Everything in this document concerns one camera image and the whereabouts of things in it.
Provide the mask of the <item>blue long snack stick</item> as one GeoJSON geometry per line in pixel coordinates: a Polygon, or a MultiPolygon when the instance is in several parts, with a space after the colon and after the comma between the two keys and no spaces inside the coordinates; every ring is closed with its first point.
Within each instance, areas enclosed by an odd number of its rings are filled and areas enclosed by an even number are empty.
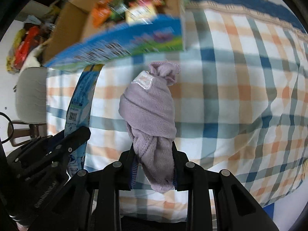
{"type": "MultiPolygon", "coordinates": [[[[68,106],[65,136],[79,127],[89,127],[93,95],[102,68],[102,64],[89,65],[81,73],[68,106]]],[[[70,177],[84,168],[86,146],[87,142],[84,142],[69,155],[67,172],[70,177]]]]}

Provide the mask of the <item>purple knotted towel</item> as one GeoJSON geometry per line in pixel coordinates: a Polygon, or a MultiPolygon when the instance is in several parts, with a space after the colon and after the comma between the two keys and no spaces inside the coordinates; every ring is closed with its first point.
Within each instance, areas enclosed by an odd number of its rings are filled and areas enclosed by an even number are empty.
{"type": "Polygon", "coordinates": [[[178,64],[153,62],[127,86],[120,97],[119,114],[124,119],[133,149],[151,188],[172,190],[175,126],[174,101],[169,87],[177,81],[178,64]]]}

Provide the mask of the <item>orange snack packet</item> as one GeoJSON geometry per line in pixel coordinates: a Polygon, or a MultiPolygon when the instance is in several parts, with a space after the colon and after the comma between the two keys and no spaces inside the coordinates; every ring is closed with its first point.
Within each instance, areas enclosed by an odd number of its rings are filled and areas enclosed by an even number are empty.
{"type": "Polygon", "coordinates": [[[95,3],[91,11],[92,25],[95,28],[102,26],[110,17],[112,12],[109,4],[111,2],[112,0],[100,0],[95,3]]]}

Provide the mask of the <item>green snack packet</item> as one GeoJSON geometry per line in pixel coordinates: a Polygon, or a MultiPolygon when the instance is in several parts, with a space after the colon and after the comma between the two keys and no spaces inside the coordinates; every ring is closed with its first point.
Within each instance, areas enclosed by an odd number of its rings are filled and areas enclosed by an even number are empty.
{"type": "Polygon", "coordinates": [[[112,0],[109,3],[111,10],[110,20],[113,22],[125,20],[126,11],[135,3],[136,0],[112,0]]]}

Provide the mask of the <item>yellow tissue pack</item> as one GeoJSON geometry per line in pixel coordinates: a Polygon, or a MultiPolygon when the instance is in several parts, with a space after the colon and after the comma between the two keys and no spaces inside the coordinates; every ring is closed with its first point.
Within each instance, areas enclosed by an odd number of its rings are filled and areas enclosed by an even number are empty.
{"type": "Polygon", "coordinates": [[[152,3],[129,8],[125,12],[127,24],[151,24],[158,17],[157,10],[152,3]]]}

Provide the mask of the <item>wooden chair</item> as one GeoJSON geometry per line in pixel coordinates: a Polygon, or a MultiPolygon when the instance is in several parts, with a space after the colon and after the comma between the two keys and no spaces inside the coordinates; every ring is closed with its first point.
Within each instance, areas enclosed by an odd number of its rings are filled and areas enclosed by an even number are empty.
{"type": "Polygon", "coordinates": [[[7,134],[10,144],[15,148],[27,144],[37,137],[47,136],[47,124],[28,124],[16,120],[8,123],[7,134]]]}

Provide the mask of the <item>grey chair near table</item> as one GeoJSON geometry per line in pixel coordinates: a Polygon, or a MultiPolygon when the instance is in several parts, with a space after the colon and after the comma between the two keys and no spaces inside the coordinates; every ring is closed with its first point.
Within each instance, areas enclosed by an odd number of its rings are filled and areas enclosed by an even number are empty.
{"type": "Polygon", "coordinates": [[[46,123],[47,69],[30,67],[19,76],[16,84],[16,113],[27,124],[46,123]]]}

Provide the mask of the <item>plaid checkered tablecloth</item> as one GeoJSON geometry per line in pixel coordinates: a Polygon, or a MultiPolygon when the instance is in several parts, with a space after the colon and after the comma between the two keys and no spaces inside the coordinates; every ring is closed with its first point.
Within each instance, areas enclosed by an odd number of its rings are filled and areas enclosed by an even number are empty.
{"type": "MultiPolygon", "coordinates": [[[[300,22],[263,0],[191,0],[184,23],[184,50],[102,64],[84,168],[101,170],[131,148],[120,97],[149,64],[172,62],[180,67],[169,87],[176,147],[206,170],[229,170],[263,207],[293,193],[307,167],[307,34],[300,22]]],[[[84,69],[47,69],[46,117],[49,134],[55,134],[65,130],[84,69]]],[[[121,214],[183,221],[187,192],[156,192],[139,168],[134,190],[120,194],[121,214]]]]}

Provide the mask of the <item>white goose plush toy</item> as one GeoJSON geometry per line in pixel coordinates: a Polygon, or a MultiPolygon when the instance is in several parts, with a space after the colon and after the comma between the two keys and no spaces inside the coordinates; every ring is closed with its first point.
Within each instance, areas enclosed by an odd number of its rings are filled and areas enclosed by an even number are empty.
{"type": "Polygon", "coordinates": [[[38,61],[38,57],[40,54],[42,54],[44,49],[45,49],[45,46],[43,44],[33,49],[28,54],[19,73],[21,74],[25,69],[28,69],[28,68],[41,67],[41,63],[38,61]]]}

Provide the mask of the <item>yellow cloth pile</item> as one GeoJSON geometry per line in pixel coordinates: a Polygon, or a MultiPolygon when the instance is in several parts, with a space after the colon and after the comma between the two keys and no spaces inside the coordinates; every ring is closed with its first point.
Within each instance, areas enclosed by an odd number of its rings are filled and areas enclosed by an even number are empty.
{"type": "Polygon", "coordinates": [[[13,74],[17,72],[17,69],[14,67],[15,61],[15,53],[19,48],[19,45],[22,42],[23,37],[26,34],[26,30],[24,28],[20,29],[13,40],[12,47],[10,48],[8,55],[6,57],[6,70],[8,73],[13,74]]]}

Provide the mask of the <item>red plastic bag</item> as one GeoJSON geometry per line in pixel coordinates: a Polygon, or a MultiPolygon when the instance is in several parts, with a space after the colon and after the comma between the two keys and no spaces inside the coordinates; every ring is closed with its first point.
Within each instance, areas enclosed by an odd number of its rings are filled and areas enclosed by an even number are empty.
{"type": "Polygon", "coordinates": [[[21,42],[15,50],[15,69],[20,70],[22,68],[28,54],[39,45],[40,38],[40,28],[38,26],[33,26],[24,33],[21,37],[21,42]]]}

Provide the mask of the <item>cardboard milk box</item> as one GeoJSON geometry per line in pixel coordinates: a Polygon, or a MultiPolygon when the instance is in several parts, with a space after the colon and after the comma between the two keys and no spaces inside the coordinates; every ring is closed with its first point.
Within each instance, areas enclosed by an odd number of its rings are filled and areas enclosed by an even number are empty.
{"type": "Polygon", "coordinates": [[[127,56],[185,49],[182,0],[166,0],[155,18],[109,22],[95,28],[91,10],[99,1],[66,2],[43,54],[44,67],[74,72],[127,56]]]}

